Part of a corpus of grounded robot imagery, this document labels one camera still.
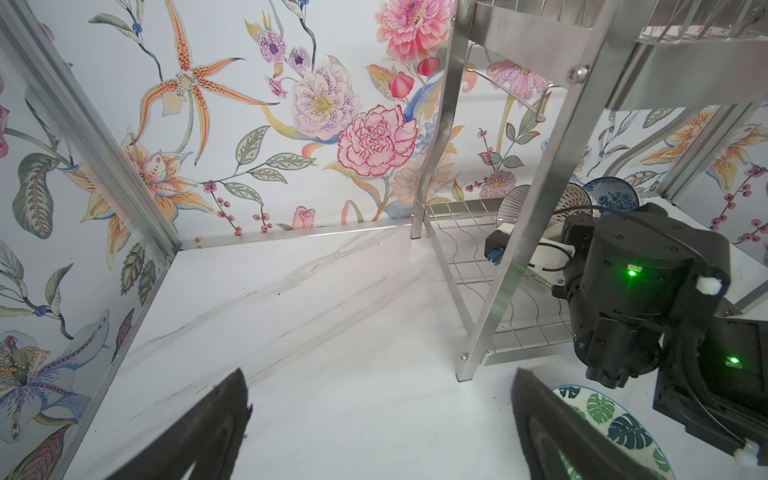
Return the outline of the purple striped bowl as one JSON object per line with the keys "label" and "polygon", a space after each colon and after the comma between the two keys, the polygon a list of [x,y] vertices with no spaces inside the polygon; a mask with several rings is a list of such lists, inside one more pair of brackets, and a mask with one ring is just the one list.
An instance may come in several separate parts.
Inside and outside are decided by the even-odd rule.
{"label": "purple striped bowl", "polygon": [[519,185],[513,188],[502,200],[496,217],[496,224],[516,224],[530,191],[530,185]]}

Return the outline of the white red-patterned bowl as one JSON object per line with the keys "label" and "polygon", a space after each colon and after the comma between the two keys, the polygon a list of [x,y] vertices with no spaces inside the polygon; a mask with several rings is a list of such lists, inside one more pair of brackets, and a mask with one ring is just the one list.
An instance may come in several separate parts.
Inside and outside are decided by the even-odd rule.
{"label": "white red-patterned bowl", "polygon": [[554,226],[562,223],[570,215],[590,215],[594,216],[594,211],[590,208],[592,197],[580,185],[569,182],[564,193],[560,197],[555,213],[551,216],[548,226]]}

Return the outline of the blue floral ceramic bowl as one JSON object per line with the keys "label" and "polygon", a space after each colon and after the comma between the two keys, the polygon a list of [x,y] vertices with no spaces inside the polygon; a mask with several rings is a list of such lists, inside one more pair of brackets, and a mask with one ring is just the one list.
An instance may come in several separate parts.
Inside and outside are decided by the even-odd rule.
{"label": "blue floral ceramic bowl", "polygon": [[595,205],[618,211],[634,211],[640,206],[635,189],[617,177],[601,177],[584,185]]}

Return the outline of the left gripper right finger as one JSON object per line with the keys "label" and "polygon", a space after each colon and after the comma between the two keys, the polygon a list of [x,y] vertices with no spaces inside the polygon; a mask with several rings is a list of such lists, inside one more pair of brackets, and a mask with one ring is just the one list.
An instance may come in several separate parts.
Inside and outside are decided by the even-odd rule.
{"label": "left gripper right finger", "polygon": [[583,479],[651,479],[650,471],[621,452],[558,398],[531,371],[519,369],[511,405],[532,479],[567,479],[568,461]]}

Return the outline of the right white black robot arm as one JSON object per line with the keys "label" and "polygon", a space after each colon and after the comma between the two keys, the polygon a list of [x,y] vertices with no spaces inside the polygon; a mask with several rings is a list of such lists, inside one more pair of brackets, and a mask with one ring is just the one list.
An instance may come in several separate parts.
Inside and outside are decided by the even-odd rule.
{"label": "right white black robot arm", "polygon": [[573,345],[607,388],[649,373],[654,409],[747,465],[767,463],[767,325],[719,310],[730,245],[654,204],[567,207],[564,282]]}

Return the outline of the blue-rimmed leaf bowl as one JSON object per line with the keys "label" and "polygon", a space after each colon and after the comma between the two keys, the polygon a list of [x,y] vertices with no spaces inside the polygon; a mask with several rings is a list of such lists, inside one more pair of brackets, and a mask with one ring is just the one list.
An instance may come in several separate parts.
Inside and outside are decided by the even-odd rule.
{"label": "blue-rimmed leaf bowl", "polygon": [[650,432],[615,400],[579,385],[560,385],[552,392],[655,479],[676,478],[669,460]]}

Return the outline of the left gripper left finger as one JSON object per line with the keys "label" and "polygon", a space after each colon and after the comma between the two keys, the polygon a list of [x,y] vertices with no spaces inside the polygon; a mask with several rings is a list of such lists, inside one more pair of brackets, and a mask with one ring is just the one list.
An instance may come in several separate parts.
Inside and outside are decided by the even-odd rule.
{"label": "left gripper left finger", "polygon": [[229,479],[252,414],[248,387],[237,369],[112,479]]}

